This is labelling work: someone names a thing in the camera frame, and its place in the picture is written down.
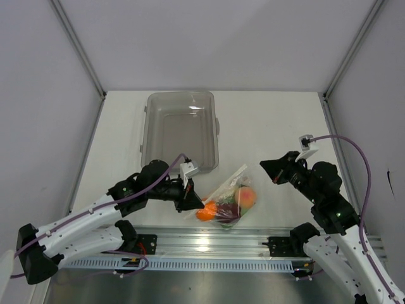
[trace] clear plastic container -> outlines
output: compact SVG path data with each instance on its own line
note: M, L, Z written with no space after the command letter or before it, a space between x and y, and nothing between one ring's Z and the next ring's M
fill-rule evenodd
M211 92L154 93L147 100L141 165L155 159L172 163L185 153L201 172L210 172L218 166L219 131Z

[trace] toy fruit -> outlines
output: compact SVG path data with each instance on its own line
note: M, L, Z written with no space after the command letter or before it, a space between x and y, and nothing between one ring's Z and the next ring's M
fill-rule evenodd
M256 192L250 187L241 187L235 192L235 201L242 208L250 208L256 202Z
M219 223L230 224L232 222L237 222L237 220L240 219L240 207L235 203L219 204L217 208L216 219Z
M216 203L214 201L209 201L205 204L204 209L200 209L197 211L196 217L203 222L207 220L213 220L215 219L216 209Z

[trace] metal pole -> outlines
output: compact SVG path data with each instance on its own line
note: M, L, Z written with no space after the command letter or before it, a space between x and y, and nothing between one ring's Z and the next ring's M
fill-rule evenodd
M325 101L324 97L321 94L319 94L319 99L321 101L322 110L323 110L323 114L325 115L325 120L327 122L329 133L338 134L336 126L335 126L335 122L334 122L332 114L330 112L329 104ZM333 148L336 153L336 158L337 158L337 162L340 167L340 171L342 173L342 179L343 179L344 185L346 187L347 198L349 198L349 201L352 203L354 209L358 213L360 213L361 206L359 203L359 197L354 188L353 179L351 177L351 174L349 171L349 166L347 165L347 160L346 160L344 152L343 152L342 143L338 139L332 139L332 144L333 144Z
M69 195L69 198L68 198L68 206L65 209L65 212L63 214L64 216L68 215L71 212L73 203L75 202L75 198L76 198L77 191L78 191L78 186L80 184L80 181L82 180L84 167L86 165L87 157L89 157L90 148L91 148L91 144L93 142L94 134L96 134L97 125L99 123L101 112L102 112L103 106L104 106L104 101L105 101L105 98L103 98L101 100L101 104L100 104L100 107L99 107L98 112L97 112L97 117L96 117L96 120L94 121L94 124L92 126L91 135L90 135L89 140L87 141L86 150L85 150L84 156L82 158L82 162L80 163L80 168L79 168L78 174L76 176L75 183L74 183L74 185L73 185L73 187L71 188L71 191L70 191L70 195Z
M54 10L55 15L58 18L60 24L62 25L66 36L68 37L75 52L77 53L77 56L78 56L80 62L83 64L85 71L87 72L91 81L93 82L94 87L96 88L96 91L99 93L99 95L102 98L104 98L105 91L103 90L100 80L98 79L98 76L97 76L96 72L94 71L94 68L93 68L90 60L87 57L87 55L84 51L84 48L83 48L82 44L80 43L75 30L73 29L72 23L70 22L65 10L63 9L62 4L60 3L59 0L48 0L48 1L49 1L49 4L51 5L52 9Z
M368 13L366 19L364 20L363 24L361 25L356 37L354 38L352 44L348 52L346 53L344 59L340 63L340 66L333 76L331 83L328 86L328 89L325 93L325 100L328 101L330 95L333 93L333 90L336 88L337 84L340 82L344 72L347 70L349 65L352 63L354 57L356 56L357 52L359 51L360 47L363 45L367 34L370 32L375 20L381 13L384 4L388 2L387 0L376 0L374 2L373 7L371 8L370 12Z

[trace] white table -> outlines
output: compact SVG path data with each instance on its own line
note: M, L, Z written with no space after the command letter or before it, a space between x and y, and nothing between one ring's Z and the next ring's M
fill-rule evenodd
M130 174L139 172L145 112L154 91L111 91L107 94L82 180L73 205L81 209ZM320 99L315 92L213 91L218 136L219 166L194 177L196 192L207 195L244 163L252 167L258 202L241 218L238 229L289 228L312 222L311 203L291 185L273 185L261 160L276 159L299 150L298 137L328 134ZM320 141L319 152L309 159L337 164L332 142ZM346 190L341 189L346 197ZM177 213L172 202L149 201L146 208L127 217L136 226L211 227L193 215Z

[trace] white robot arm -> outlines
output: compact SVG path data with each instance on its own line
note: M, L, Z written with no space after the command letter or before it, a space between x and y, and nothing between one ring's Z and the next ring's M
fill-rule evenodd
M170 179L170 169L167 163L154 160L83 210L38 229L32 224L21 227L16 255L27 282L40 283L70 261L91 254L110 250L131 252L137 244L137 233L122 218L145 208L149 199L173 201L178 212L204 208L194 192L191 176L198 169L191 160L186 159L180 165L181 175L176 179ZM93 231L110 223L115 224Z
M405 294L368 245L364 230L359 228L358 214L339 193L342 180L337 167L320 161L311 170L307 168L305 159L318 150L311 143L312 138L300 137L301 153L290 151L279 160L262 161L260 165L275 184L291 183L314 204L311 213L315 221L335 241L349 264L329 249L325 238L310 223L293 229L290 243L301 247L353 297L355 304L404 304Z

